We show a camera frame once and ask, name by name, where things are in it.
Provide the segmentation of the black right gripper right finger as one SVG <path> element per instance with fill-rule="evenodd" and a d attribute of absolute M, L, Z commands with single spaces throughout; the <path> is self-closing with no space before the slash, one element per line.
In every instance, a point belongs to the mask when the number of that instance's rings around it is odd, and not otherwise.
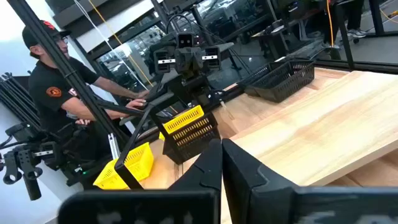
<path fill-rule="evenodd" d="M 398 187 L 301 187 L 230 139 L 222 148 L 233 224 L 398 224 Z"/>

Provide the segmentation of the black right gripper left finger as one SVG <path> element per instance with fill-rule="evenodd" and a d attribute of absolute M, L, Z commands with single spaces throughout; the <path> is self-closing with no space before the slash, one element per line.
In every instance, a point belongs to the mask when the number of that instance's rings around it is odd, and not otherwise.
<path fill-rule="evenodd" d="M 220 224 L 222 161 L 212 139 L 169 188 L 80 192 L 62 203 L 58 224 Z"/>

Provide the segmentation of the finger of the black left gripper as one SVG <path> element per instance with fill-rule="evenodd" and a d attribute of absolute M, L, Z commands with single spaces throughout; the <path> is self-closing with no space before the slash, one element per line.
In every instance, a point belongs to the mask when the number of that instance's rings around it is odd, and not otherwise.
<path fill-rule="evenodd" d="M 154 62 L 156 74 L 165 74 L 170 72 L 170 65 L 175 63 L 175 59 L 167 50 L 157 50 L 154 52 Z"/>
<path fill-rule="evenodd" d="M 220 68 L 221 65 L 221 53 L 220 48 L 215 47 L 207 47 L 204 50 L 203 55 L 203 64 L 205 67 L 213 69 L 213 68 Z"/>

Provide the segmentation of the yellow plastic basket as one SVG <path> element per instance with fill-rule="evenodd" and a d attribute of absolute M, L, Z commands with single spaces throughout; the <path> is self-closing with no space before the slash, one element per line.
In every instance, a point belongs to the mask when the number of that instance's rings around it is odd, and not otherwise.
<path fill-rule="evenodd" d="M 197 105 L 188 111 L 179 114 L 175 118 L 163 124 L 168 134 L 172 134 L 184 126 L 194 122 L 204 115 L 203 109 L 200 105 Z"/>
<path fill-rule="evenodd" d="M 103 190 L 124 190 L 129 188 L 114 169 L 116 161 L 116 159 L 113 159 L 105 165 L 93 185 Z M 150 176 L 153 163 L 154 156 L 148 142 L 131 150 L 124 161 L 124 165 L 137 181 L 142 181 Z"/>

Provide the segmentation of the black plastic basket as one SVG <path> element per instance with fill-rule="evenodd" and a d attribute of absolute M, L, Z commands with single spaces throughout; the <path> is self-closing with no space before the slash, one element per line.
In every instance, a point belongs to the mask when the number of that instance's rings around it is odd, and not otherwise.
<path fill-rule="evenodd" d="M 271 62 L 259 68 L 238 85 L 249 96 L 280 103 L 315 78 L 314 61 Z"/>
<path fill-rule="evenodd" d="M 165 140 L 162 153 L 178 165 L 208 149 L 212 139 L 220 139 L 218 123 L 212 113 L 204 114 L 170 136 L 173 145 Z"/>

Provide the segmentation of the black background desk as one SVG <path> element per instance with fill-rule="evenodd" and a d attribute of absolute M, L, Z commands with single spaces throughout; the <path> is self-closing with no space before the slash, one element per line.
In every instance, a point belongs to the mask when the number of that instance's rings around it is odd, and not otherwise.
<path fill-rule="evenodd" d="M 292 31 L 292 27 L 299 24 L 299 20 L 285 21 L 279 19 L 264 30 L 251 36 L 252 39 L 262 41 L 269 49 L 272 58 L 278 59 L 294 53 L 310 44 L 311 40 L 300 40 Z"/>

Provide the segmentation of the silver aluminium bar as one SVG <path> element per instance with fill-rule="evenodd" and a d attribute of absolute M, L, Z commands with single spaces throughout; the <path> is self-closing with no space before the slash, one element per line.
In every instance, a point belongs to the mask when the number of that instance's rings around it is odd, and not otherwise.
<path fill-rule="evenodd" d="M 113 133 L 108 134 L 108 141 L 113 159 L 118 159 L 120 157 L 120 150 L 116 136 Z"/>

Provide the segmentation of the person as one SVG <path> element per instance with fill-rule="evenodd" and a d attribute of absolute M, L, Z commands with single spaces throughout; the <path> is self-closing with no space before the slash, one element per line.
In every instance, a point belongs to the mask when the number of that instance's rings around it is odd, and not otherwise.
<path fill-rule="evenodd" d="M 367 35 L 367 32 L 360 28 L 364 0 L 327 0 L 324 16 L 325 21 L 322 24 L 324 35 L 322 46 L 326 48 L 333 47 L 339 49 L 335 44 L 336 35 L 339 30 L 339 25 L 335 18 L 336 7 L 339 4 L 343 7 L 347 16 L 348 23 L 346 29 L 348 35 L 355 38 L 363 38 Z"/>
<path fill-rule="evenodd" d="M 94 85 L 114 95 L 130 98 L 131 101 L 126 105 L 128 108 L 133 109 L 144 104 L 146 96 L 149 94 L 148 90 L 136 93 L 112 80 L 97 75 L 82 62 L 69 55 L 67 45 L 69 31 L 60 32 L 51 23 L 43 20 L 40 24 L 78 72 L 84 84 Z M 30 74 L 28 86 L 29 95 L 39 112 L 42 129 L 56 133 L 68 124 L 76 128 L 86 125 L 87 127 L 83 130 L 80 139 L 69 151 L 85 162 L 101 159 L 109 154 L 107 135 L 97 132 L 95 117 L 79 99 L 76 91 L 66 81 L 61 71 L 28 27 L 23 29 L 22 37 L 26 47 L 30 50 L 30 56 L 38 60 Z"/>

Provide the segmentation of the black folded stand bundle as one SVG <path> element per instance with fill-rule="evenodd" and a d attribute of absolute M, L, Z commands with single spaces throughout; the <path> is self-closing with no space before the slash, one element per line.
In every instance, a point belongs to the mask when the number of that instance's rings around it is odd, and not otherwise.
<path fill-rule="evenodd" d="M 19 120 L 40 128 L 38 111 L 32 98 L 11 73 L 0 75 L 0 103 Z"/>

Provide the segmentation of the black metal rig frame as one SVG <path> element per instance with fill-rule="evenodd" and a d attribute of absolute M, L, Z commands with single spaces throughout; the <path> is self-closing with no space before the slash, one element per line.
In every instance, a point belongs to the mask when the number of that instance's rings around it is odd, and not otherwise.
<path fill-rule="evenodd" d="M 44 52 L 47 53 L 55 67 L 63 75 L 63 79 L 74 87 L 80 96 L 80 99 L 73 97 L 63 102 L 62 109 L 71 112 L 80 119 L 96 120 L 107 133 L 117 134 L 121 137 L 124 151 L 133 148 L 136 142 L 136 135 L 127 137 L 111 124 L 111 120 L 129 115 L 143 116 L 144 113 L 111 103 L 102 105 L 102 102 L 98 101 L 93 92 L 83 83 L 83 79 L 78 71 L 75 70 L 75 67 L 70 64 L 70 59 L 66 56 L 66 53 L 61 50 L 60 44 L 63 43 L 63 40 L 58 38 L 59 35 L 56 33 L 56 29 L 48 28 L 35 15 L 25 0 L 7 0 L 7 2 L 25 24 L 33 39 L 43 47 Z"/>

